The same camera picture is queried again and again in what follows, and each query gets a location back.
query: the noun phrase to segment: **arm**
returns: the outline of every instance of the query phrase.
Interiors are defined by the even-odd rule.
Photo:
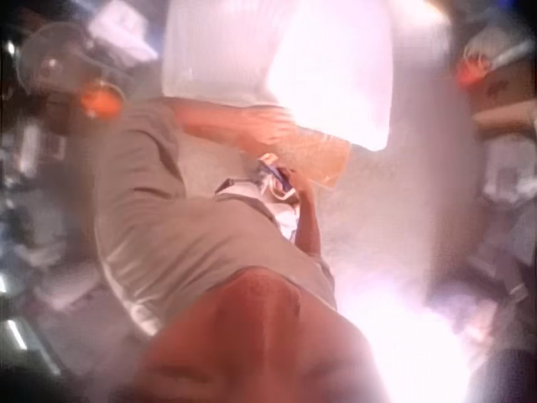
[[[299,196],[300,217],[295,235],[295,245],[302,252],[321,256],[321,234],[315,214],[315,201],[313,197]]]
[[[181,98],[162,98],[175,121],[188,134],[221,144],[241,145],[249,139],[273,144],[295,130],[281,107],[229,107]]]

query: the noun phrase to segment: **white light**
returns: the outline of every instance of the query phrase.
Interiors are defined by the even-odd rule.
[[[13,333],[13,337],[17,341],[18,346],[21,350],[28,350],[28,346],[23,340],[23,336],[20,334],[20,331],[18,330],[17,323],[15,321],[12,321],[11,319],[8,320],[8,326],[9,330],[11,330],[11,333]]]
[[[15,45],[11,40],[6,43],[6,50],[11,56],[15,55]]]
[[[375,2],[336,3],[297,7],[267,86],[298,125],[377,151],[388,141],[392,99],[388,13]]]
[[[467,357],[440,317],[383,291],[372,291],[348,316],[371,343],[393,403],[462,403]]]
[[[7,294],[8,287],[6,286],[6,281],[3,279],[3,276],[0,275],[0,294]]]

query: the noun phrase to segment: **person in background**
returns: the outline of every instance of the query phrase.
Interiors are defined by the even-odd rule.
[[[102,136],[96,244],[105,276],[149,338],[116,401],[384,402],[370,347],[336,311],[314,192],[291,243],[254,197],[187,198],[179,133],[273,143],[285,110],[181,99],[129,107]]]

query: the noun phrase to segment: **white bag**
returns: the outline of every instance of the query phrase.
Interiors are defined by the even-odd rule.
[[[172,0],[163,92],[281,105],[371,150],[388,139],[392,41],[382,0]]]

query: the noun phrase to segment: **person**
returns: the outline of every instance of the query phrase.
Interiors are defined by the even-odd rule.
[[[385,401],[368,342],[336,312],[309,181],[282,170],[300,199],[291,243],[254,197],[185,197],[176,164],[181,130],[220,142],[271,143],[295,126],[277,107],[164,98],[132,105],[102,136],[98,254],[112,290],[150,336],[132,384],[119,395]]]

